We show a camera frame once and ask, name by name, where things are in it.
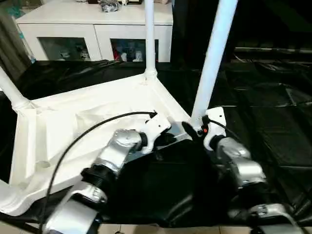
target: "tile floor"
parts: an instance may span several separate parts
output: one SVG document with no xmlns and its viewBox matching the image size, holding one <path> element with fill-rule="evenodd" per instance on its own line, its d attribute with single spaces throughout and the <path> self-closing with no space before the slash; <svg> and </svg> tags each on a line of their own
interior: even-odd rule
<svg viewBox="0 0 312 234">
<path fill-rule="evenodd" d="M 102 225 L 99 234 L 249 234 L 247 227 L 198 227 L 198 228 L 178 228 L 178 229 L 163 229 L 148 225 L 118 225 L 106 224 Z M 307 230 L 312 234 L 312 227 Z M 0 234 L 29 234 L 16 227 L 12 227 L 0 222 Z"/>
</svg>

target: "cabinet top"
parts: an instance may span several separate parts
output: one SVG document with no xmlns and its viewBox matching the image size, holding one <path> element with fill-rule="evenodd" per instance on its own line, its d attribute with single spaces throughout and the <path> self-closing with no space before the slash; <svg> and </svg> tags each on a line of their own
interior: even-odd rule
<svg viewBox="0 0 312 234">
<path fill-rule="evenodd" d="M 173 25 L 172 5 L 155 3 L 155 25 Z M 144 2 L 122 6 L 116 12 L 102 12 L 98 4 L 75 0 L 52 0 L 17 19 L 22 23 L 127 24 L 144 25 Z"/>
</svg>

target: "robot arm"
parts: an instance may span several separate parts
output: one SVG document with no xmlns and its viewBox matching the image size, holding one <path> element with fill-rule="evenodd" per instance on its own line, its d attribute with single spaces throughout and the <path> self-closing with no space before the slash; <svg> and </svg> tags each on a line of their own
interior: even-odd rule
<svg viewBox="0 0 312 234">
<path fill-rule="evenodd" d="M 208 119 L 216 121 L 219 120 L 216 118 L 222 117 L 219 114 L 211 115 L 209 110 L 206 114 Z M 268 192 L 270 188 L 262 167 L 251 159 L 250 152 L 233 138 L 225 137 L 224 129 L 216 124 L 210 123 L 207 129 L 204 147 L 215 151 L 217 158 L 231 173 L 238 196 L 244 201 L 252 220 L 249 223 L 253 229 L 252 233 L 303 234 L 285 207 Z M 281 218 L 286 219 L 288 223 L 281 223 Z"/>
<path fill-rule="evenodd" d="M 156 138 L 170 127 L 167 118 L 157 114 L 141 131 L 116 130 L 91 167 L 83 169 L 82 180 L 48 218 L 43 233 L 96 234 L 100 225 L 98 209 L 110 198 L 127 156 L 137 151 L 150 153 Z"/>
</svg>

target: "black plastic sheet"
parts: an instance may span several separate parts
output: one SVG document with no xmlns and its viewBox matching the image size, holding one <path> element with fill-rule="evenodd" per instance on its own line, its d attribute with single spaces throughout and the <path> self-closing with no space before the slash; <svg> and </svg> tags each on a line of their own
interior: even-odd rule
<svg viewBox="0 0 312 234">
<path fill-rule="evenodd" d="M 66 92 L 144 72 L 142 63 L 36 62 L 17 86 L 29 99 Z M 158 78 L 191 114 L 200 71 L 157 65 Z M 236 132 L 264 168 L 268 181 L 301 225 L 312 225 L 312 73 L 294 64 L 223 65 L 210 107 L 223 106 Z M 0 177 L 8 181 L 16 114 L 1 96 Z M 118 193 L 103 215 L 112 223 L 157 223 L 163 227 L 244 224 L 229 218 L 235 192 L 201 145 L 186 141 L 125 166 Z M 48 213 L 66 191 L 51 197 Z M 19 217 L 37 222 L 42 199 Z"/>
</svg>

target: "black cable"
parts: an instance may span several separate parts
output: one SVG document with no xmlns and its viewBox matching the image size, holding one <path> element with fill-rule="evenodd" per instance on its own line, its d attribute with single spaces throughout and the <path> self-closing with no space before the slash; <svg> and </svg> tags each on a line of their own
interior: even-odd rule
<svg viewBox="0 0 312 234">
<path fill-rule="evenodd" d="M 233 132 L 232 130 L 228 129 L 226 126 L 224 126 L 222 123 L 219 123 L 215 120 L 209 119 L 209 122 L 214 123 L 216 125 L 219 125 L 220 127 L 224 128 L 225 131 L 229 132 L 238 142 L 242 143 L 242 141 L 240 140 L 239 136 Z"/>
<path fill-rule="evenodd" d="M 44 215 L 45 215 L 45 211 L 49 202 L 49 196 L 50 196 L 50 192 L 52 189 L 52 185 L 53 185 L 53 181 L 55 179 L 55 176 L 59 170 L 60 164 L 62 163 L 63 159 L 65 158 L 66 154 L 68 153 L 68 151 L 81 139 L 83 138 L 85 135 L 87 135 L 89 132 L 91 132 L 92 130 L 94 130 L 95 128 L 97 128 L 98 126 L 101 126 L 109 121 L 121 118 L 121 117 L 125 117 L 125 116 L 131 116 L 131 115 L 150 115 L 150 117 L 154 117 L 156 115 L 156 112 L 146 112 L 146 111 L 137 111 L 137 112 L 130 112 L 130 113 L 125 113 L 119 116 L 115 116 L 109 119 L 106 119 L 100 123 L 97 123 L 96 125 L 92 126 L 91 128 L 89 128 L 88 130 L 86 130 L 84 133 L 82 133 L 80 136 L 78 136 L 64 151 L 64 153 L 61 155 L 61 157 L 59 158 L 55 169 L 53 171 L 50 183 L 49 183 L 49 187 L 45 196 L 45 200 L 44 200 L 44 204 L 42 206 L 42 212 L 41 212 L 41 219 L 40 219 L 40 225 L 39 225 L 39 234 L 42 233 L 42 227 L 44 225 Z"/>
</svg>

